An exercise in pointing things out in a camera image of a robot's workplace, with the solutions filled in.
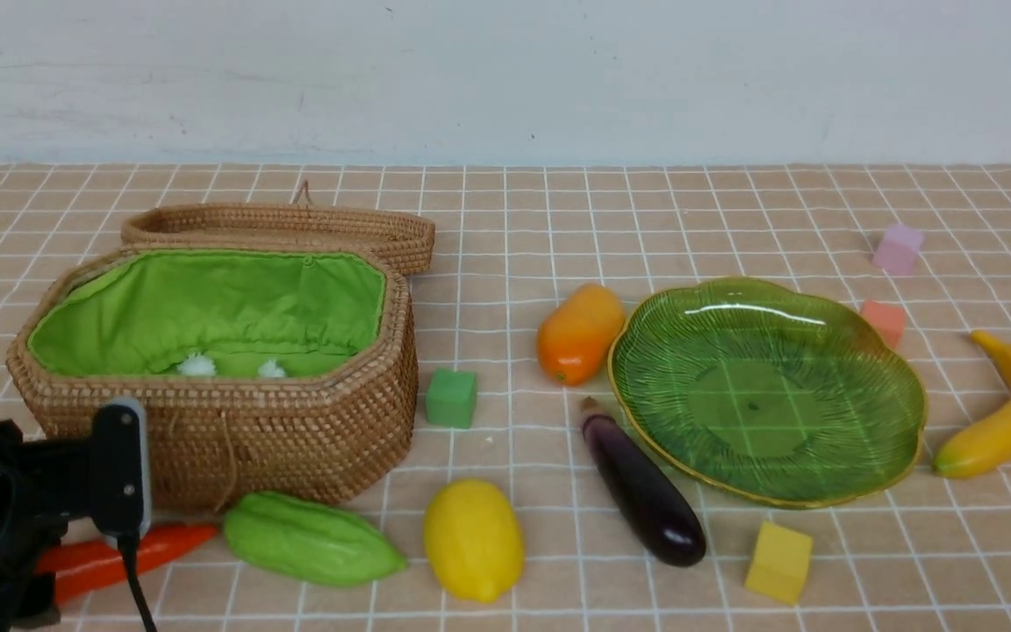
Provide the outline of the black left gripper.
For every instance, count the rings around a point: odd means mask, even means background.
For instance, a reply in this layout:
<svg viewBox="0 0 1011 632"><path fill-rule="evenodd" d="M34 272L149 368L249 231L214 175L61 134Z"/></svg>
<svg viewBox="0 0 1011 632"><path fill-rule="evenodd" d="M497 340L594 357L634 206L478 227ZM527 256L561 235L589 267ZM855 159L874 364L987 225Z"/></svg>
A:
<svg viewBox="0 0 1011 632"><path fill-rule="evenodd" d="M91 515L89 436L27 441L0 420L0 631L61 621L55 575L39 561Z"/></svg>

